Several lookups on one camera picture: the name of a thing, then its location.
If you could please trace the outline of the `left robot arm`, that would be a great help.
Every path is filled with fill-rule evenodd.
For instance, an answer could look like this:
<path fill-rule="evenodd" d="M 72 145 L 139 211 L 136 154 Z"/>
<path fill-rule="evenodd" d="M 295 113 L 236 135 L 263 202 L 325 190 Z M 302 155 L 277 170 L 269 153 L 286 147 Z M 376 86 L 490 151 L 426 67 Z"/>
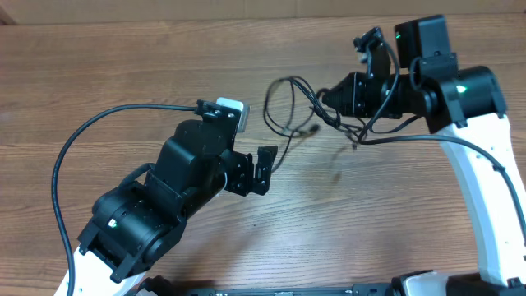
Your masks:
<path fill-rule="evenodd" d="M 182 238 L 188 220 L 222 191 L 265 195 L 277 146 L 233 148 L 233 118 L 187 120 L 158 159 L 128 174 L 92 207 L 58 295 L 124 295 Z"/>

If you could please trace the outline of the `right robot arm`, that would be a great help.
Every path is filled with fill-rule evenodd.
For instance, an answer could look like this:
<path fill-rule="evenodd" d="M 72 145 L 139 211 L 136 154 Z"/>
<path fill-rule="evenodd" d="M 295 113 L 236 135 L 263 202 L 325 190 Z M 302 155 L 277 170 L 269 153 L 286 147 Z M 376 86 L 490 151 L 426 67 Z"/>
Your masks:
<path fill-rule="evenodd" d="M 424 118 L 428 141 L 449 159 L 472 221 L 478 269 L 452 275 L 416 271 L 394 277 L 388 295 L 522 295 L 525 292 L 525 188 L 514 158 L 504 95 L 487 67 L 460 69 L 446 20 L 398 24 L 395 46 L 379 28 L 357 37 L 365 72 L 321 92 L 338 117 L 365 120 L 349 133 L 371 143 L 379 118 L 403 125 Z"/>

